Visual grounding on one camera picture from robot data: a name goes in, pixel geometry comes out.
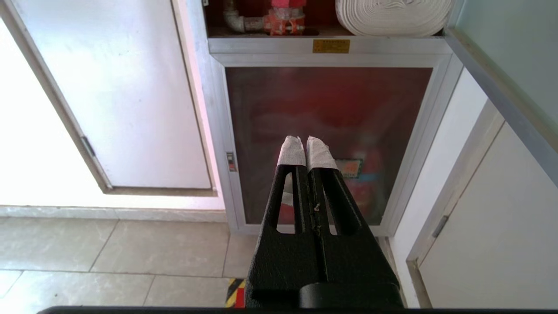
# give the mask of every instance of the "floor tile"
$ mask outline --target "floor tile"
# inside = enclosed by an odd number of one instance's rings
[[[93,271],[220,277],[227,241],[224,223],[120,221]]]
[[[17,270],[0,270],[0,298],[4,297],[20,275],[21,272]]]
[[[10,218],[0,228],[0,269],[87,271],[115,220]]]
[[[34,314],[57,305],[141,306],[152,275],[24,272],[0,313]]]
[[[258,236],[231,234],[227,259],[225,260],[224,277],[246,278],[248,268],[254,256]]]
[[[145,306],[224,307],[229,279],[156,276]]]

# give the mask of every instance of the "grout line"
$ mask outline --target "grout line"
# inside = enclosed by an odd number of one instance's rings
[[[104,250],[105,246],[108,243],[108,240],[110,240],[110,237],[112,236],[112,233],[116,230],[116,226],[118,226],[118,223],[120,222],[120,220],[117,220],[116,223],[114,224],[114,227],[112,228],[112,231],[110,232],[110,234],[108,235],[107,240],[105,241],[105,243],[103,244],[103,247],[99,250],[99,253],[97,254],[97,257],[95,258],[95,260],[93,261],[93,264],[91,264],[91,267],[89,267],[89,273],[91,272],[91,270],[93,269],[93,266],[95,266],[95,263],[97,262],[97,260],[99,259],[99,256],[101,256],[101,252]]]
[[[13,286],[15,286],[15,285],[16,285],[16,282],[17,282],[17,281],[18,281],[18,280],[19,280],[19,279],[21,278],[21,276],[23,275],[23,272],[24,272],[24,271],[25,271],[25,270],[22,270],[22,271],[20,272],[20,275],[19,275],[19,276],[17,276],[17,279],[16,279],[16,280],[15,280],[15,281],[14,281],[14,282],[12,283],[12,285],[11,285],[11,286],[10,286],[10,287],[8,288],[8,290],[6,291],[6,293],[4,293],[4,296],[2,296],[2,298],[4,298],[4,297],[7,297],[7,296],[8,296],[8,293],[9,293],[9,292],[10,292],[10,290],[11,290],[11,289],[13,288]]]
[[[227,264],[227,255],[229,255],[229,245],[230,245],[230,230],[229,230],[229,238],[227,239],[227,249],[225,250],[225,260],[223,260],[223,271],[221,272],[221,278],[225,276],[225,265]]]
[[[153,275],[167,277],[187,277],[187,278],[222,278],[220,276],[204,275],[172,275],[172,274],[153,274],[153,273],[111,273],[111,272],[89,272],[86,270],[48,270],[48,269],[0,269],[18,272],[40,272],[40,273],[75,273],[75,274],[106,274],[106,275]]]
[[[151,287],[153,287],[153,282],[155,282],[155,277],[157,277],[157,275],[153,275],[153,279],[151,279],[151,284],[149,285],[149,289],[147,290],[147,294],[145,295],[145,299],[143,299],[143,303],[141,304],[141,306],[145,306],[145,302],[147,302],[147,297],[151,292]]]

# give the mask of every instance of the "yellow label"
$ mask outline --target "yellow label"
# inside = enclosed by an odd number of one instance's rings
[[[348,39],[315,39],[312,52],[315,54],[348,54]]]

